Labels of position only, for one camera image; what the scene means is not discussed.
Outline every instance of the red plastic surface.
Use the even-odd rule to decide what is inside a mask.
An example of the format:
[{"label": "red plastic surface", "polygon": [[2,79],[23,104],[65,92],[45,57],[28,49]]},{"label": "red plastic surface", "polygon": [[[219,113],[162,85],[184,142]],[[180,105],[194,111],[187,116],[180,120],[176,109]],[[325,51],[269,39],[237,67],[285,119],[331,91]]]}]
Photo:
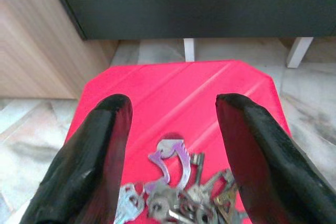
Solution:
[{"label": "red plastic surface", "polygon": [[[167,133],[181,135],[189,153],[205,153],[202,183],[228,168],[215,108],[220,93],[250,97],[290,134],[272,78],[244,62],[227,60],[112,67],[85,86],[67,139],[99,101],[114,93],[127,95],[133,106],[122,185],[162,176],[148,154],[155,152],[156,144]],[[181,165],[177,158],[168,159],[166,164],[174,186],[180,180]],[[243,210],[240,198],[236,207]],[[146,214],[147,209],[135,222],[155,223]]]}]

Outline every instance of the white leg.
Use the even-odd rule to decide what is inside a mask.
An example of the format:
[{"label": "white leg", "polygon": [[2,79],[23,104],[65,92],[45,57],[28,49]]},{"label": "white leg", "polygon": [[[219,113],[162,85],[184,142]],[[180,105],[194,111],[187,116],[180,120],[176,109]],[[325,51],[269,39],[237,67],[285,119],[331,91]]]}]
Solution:
[{"label": "white leg", "polygon": [[297,68],[314,37],[297,37],[287,57],[287,67]]},{"label": "white leg", "polygon": [[195,61],[195,40],[183,39],[185,61]]}]

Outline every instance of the black cabinet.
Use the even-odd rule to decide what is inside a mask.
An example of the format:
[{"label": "black cabinet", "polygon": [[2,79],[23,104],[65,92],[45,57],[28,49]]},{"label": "black cabinet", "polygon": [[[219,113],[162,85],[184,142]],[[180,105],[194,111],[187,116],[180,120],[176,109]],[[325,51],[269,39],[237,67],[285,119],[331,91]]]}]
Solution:
[{"label": "black cabinet", "polygon": [[317,37],[336,0],[62,0],[83,38]]}]

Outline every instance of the red tray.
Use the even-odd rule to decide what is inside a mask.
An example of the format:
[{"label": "red tray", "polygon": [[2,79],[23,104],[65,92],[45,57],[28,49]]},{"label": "red tray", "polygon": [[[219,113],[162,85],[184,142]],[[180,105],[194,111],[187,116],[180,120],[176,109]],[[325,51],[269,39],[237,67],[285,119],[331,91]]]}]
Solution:
[{"label": "red tray", "polygon": [[[99,101],[114,93],[127,95],[133,106],[122,185],[162,176],[148,155],[155,152],[158,141],[169,133],[181,135],[189,153],[205,153],[202,183],[228,168],[216,116],[217,94],[240,93],[250,97],[290,134],[272,78],[244,62],[226,60],[109,68],[85,86],[67,139]],[[177,158],[167,159],[166,164],[170,184],[174,186],[181,178],[182,167]],[[190,181],[194,177],[192,170]],[[240,197],[236,207],[244,209]],[[147,208],[135,222],[155,223],[146,214]]]}]

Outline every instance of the marble floor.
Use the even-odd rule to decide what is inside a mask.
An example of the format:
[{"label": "marble floor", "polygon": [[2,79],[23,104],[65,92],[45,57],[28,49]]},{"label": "marble floor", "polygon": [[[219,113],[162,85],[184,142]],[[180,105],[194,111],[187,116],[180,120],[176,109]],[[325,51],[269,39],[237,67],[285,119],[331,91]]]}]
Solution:
[{"label": "marble floor", "polygon": [[[336,188],[336,38],[315,39],[298,69],[291,39],[198,39],[196,60],[243,60],[272,76],[294,141]],[[183,41],[120,41],[111,65],[183,62]],[[62,146],[77,101],[0,99],[0,223],[17,223]]]}]

